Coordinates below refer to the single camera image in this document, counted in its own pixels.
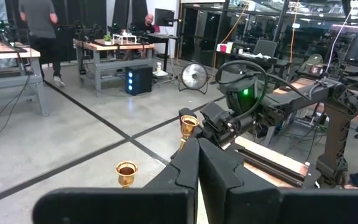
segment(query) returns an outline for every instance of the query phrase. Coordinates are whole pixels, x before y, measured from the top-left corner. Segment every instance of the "brass candle holder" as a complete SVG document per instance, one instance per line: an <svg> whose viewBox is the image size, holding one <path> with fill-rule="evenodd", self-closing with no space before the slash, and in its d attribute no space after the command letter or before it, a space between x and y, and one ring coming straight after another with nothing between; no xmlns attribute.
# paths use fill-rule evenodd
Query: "brass candle holder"
<svg viewBox="0 0 358 224"><path fill-rule="evenodd" d="M138 168L134 162L122 161L117 164L118 182L123 189L128 189L135 181Z"/></svg>
<svg viewBox="0 0 358 224"><path fill-rule="evenodd" d="M194 129L198 126L199 122L198 119L190 116L190 115L184 115L181 118L181 139L180 139L180 146L179 150L182 150L185 146L185 143L187 139L193 134Z"/></svg>

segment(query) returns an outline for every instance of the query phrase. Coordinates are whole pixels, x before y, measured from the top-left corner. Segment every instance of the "sneaker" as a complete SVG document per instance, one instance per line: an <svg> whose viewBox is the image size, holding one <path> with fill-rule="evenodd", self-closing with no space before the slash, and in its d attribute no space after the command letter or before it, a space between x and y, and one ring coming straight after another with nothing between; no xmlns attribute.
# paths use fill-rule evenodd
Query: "sneaker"
<svg viewBox="0 0 358 224"><path fill-rule="evenodd" d="M55 76L53 78L53 81L55 82L55 85L59 88L63 88L65 86L65 83L63 83L62 79L58 76Z"/></svg>

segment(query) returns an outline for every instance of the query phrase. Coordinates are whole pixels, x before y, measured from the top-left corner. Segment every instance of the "white wall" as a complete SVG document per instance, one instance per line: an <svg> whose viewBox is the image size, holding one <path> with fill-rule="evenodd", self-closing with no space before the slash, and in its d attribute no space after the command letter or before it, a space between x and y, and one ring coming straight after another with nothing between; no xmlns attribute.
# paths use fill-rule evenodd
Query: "white wall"
<svg viewBox="0 0 358 224"><path fill-rule="evenodd" d="M178 19L179 15L179 1L180 0L147 0L147 11L154 14L155 8L167 9L175 11L175 19ZM114 14L114 5L116 0L106 0L106 15L107 15L107 26L111 26L112 15ZM129 22L132 20L132 6L129 7ZM177 22L173 23L173 27L160 27L161 34L177 34ZM160 53L164 53L165 44L156 44L156 49ZM171 57L175 56L175 40L170 40L168 54Z"/></svg>
<svg viewBox="0 0 358 224"><path fill-rule="evenodd" d="M149 13L154 14L154 10L157 9L167 9L175 11L175 19L178 19L179 16L179 2L180 0L147 0L147 10ZM173 23L173 27L160 27L161 34L172 34L177 35L177 22ZM165 44L156 44L155 47L158 52L164 53ZM175 57L175 40L170 40L168 54L171 57Z"/></svg>

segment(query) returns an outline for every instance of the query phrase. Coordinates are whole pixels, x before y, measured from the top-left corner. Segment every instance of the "green led light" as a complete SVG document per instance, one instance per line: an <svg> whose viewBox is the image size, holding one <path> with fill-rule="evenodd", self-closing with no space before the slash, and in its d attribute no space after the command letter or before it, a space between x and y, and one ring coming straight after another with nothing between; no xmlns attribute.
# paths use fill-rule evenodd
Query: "green led light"
<svg viewBox="0 0 358 224"><path fill-rule="evenodd" d="M249 90L248 90L248 89L245 89L245 90L242 92L242 94L243 94L244 96L247 96L247 95L249 94Z"/></svg>

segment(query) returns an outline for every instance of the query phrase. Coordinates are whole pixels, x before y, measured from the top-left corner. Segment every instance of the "gray floor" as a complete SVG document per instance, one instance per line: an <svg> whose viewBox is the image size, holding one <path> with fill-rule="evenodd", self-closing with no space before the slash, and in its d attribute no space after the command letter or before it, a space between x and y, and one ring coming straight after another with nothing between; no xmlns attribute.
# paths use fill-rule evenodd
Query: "gray floor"
<svg viewBox="0 0 358 224"><path fill-rule="evenodd" d="M180 71L181 68L175 68L176 73ZM51 80L51 71L47 74L47 79ZM197 91L179 92L177 86L171 83L156 86L152 93L146 95L128 97L118 81L106 86L102 97L97 98L91 85L80 88L76 66L63 67L62 75L67 84L64 93L129 136L176 117L178 110L183 107L197 108L222 97L215 86L210 86L208 93L202 95ZM14 96L18 91L0 90L0 96ZM15 107L6 128L0 134L0 193L14 193L0 198L0 224L31 223L32 206L41 195L52 189L118 187L114 168L122 160L132 160L138 164L139 174L134 187L141 187L164 168L163 163L150 155L155 153L169 161L180 143L179 122L174 121L136 139L149 148L151 153L145 153L130 142L109 150L109 145L123 140L119 133L55 90L48 87L47 94L52 107L50 116L40 115L37 102L21 103ZM218 104L227 108L224 100ZM8 107L0 116L0 130L8 119L9 111ZM275 138L271 148L304 162L309 153L310 141L301 142L287 151L292 141L284 137ZM315 161L323 147L324 138L313 148L308 160ZM30 184L24 190L17 191L14 188L101 148L106 148L107 152L34 185ZM351 171L358 171L358 139L349 138L346 156Z"/></svg>

